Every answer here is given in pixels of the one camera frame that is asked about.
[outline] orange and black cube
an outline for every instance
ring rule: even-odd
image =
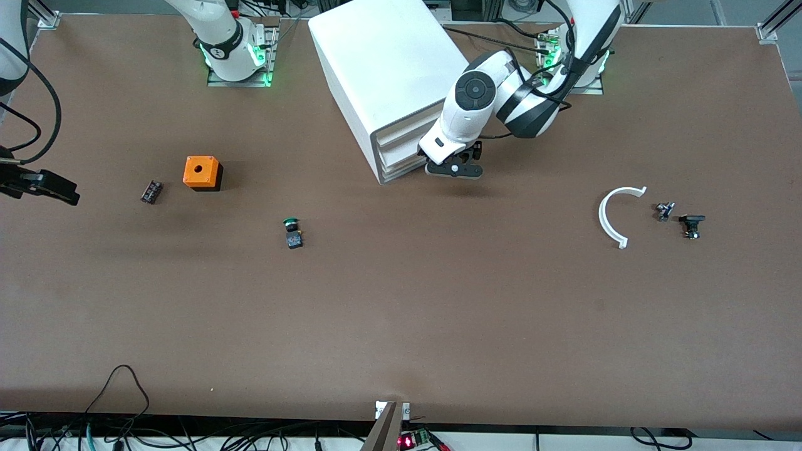
[[[195,191],[220,191],[223,165],[214,156],[187,156],[184,185]]]

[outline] brown table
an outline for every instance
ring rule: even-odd
[[[386,186],[304,22],[270,89],[206,87],[191,41],[130,15],[39,36],[64,119],[34,167],[82,197],[0,199],[0,408],[83,410],[127,363],[158,413],[367,420],[398,397],[431,422],[802,430],[802,121],[753,30],[625,28],[605,95],[488,141],[480,181]],[[51,126],[34,76],[14,106]],[[223,192],[181,184],[192,154]],[[597,207],[626,185],[648,191],[610,202],[619,250]],[[661,201],[706,214],[702,238]],[[120,376],[97,408],[140,403]]]

